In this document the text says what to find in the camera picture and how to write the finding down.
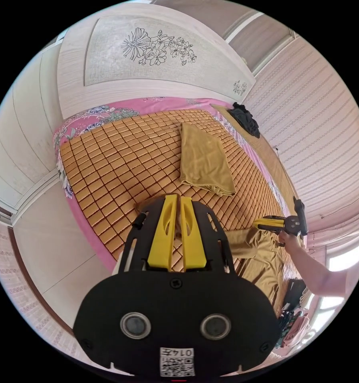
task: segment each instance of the screw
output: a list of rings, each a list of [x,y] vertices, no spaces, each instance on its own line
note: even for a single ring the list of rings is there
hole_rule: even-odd
[[[269,343],[268,342],[265,342],[263,343],[260,347],[259,347],[259,351],[260,352],[266,352],[268,350],[268,348],[270,347]]]
[[[93,348],[92,342],[90,342],[88,339],[83,339],[82,343],[89,350],[91,350]]]
[[[182,286],[182,281],[178,278],[174,278],[170,281],[170,286],[172,288],[181,288]]]

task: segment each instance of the handheld tool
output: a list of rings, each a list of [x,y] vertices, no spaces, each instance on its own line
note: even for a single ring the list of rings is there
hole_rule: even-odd
[[[280,217],[278,215],[267,215],[263,218],[254,220],[253,227],[260,230],[267,230],[279,234],[282,230],[287,234],[294,236],[301,236],[303,238],[308,234],[308,227],[306,216],[304,213],[304,203],[300,199],[294,200],[294,209],[297,215],[290,215],[289,217]]]
[[[135,219],[118,273],[89,291],[73,327],[93,362],[138,382],[210,382],[246,371],[280,336],[268,298],[235,273],[212,209],[190,197],[179,205],[184,272],[171,271],[177,195],[166,195]]]

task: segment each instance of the yellow plastic part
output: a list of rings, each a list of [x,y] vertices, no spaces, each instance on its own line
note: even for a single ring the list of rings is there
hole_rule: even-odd
[[[258,225],[274,226],[274,227],[283,227],[283,219],[272,219],[272,218],[259,218],[255,219],[252,226],[259,229]]]
[[[206,266],[206,256],[191,197],[180,198],[180,227],[184,271],[192,268],[204,268]]]
[[[150,267],[171,270],[176,213],[177,195],[167,195],[147,259]]]

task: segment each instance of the pink bedsheet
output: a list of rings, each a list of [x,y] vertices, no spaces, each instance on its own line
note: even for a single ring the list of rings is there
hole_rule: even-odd
[[[260,169],[266,181],[268,182],[275,198],[277,199],[283,214],[287,217],[290,212],[287,205],[275,185],[272,177],[270,176],[266,166],[263,164],[257,153],[251,148],[251,146],[243,139],[243,137],[233,128],[233,126],[217,111],[211,104],[222,105],[228,108],[232,108],[230,104],[223,101],[214,99],[182,99],[174,97],[152,97],[145,99],[133,99],[119,101],[108,105],[102,105],[96,108],[88,109],[87,111],[80,112],[70,118],[68,118],[64,124],[56,130],[53,136],[53,144],[57,158],[58,171],[60,174],[60,180],[65,190],[66,198],[69,207],[76,219],[80,229],[86,236],[91,247],[96,252],[97,256],[104,263],[109,271],[113,271],[116,260],[113,258],[108,249],[100,241],[94,230],[89,225],[86,217],[83,215],[82,210],[74,196],[74,193],[69,185],[66,177],[65,170],[63,168],[60,146],[72,139],[79,136],[91,129],[94,129],[107,122],[120,120],[123,118],[145,115],[149,113],[172,111],[179,109],[202,109],[208,111],[215,120],[219,121],[225,129],[234,137],[238,144],[244,149],[251,160]]]

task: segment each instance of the hand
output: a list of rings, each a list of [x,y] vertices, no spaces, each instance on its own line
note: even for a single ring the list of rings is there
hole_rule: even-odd
[[[279,233],[279,242],[284,243],[284,248],[289,254],[301,247],[298,238],[292,234],[287,234],[285,231]]]

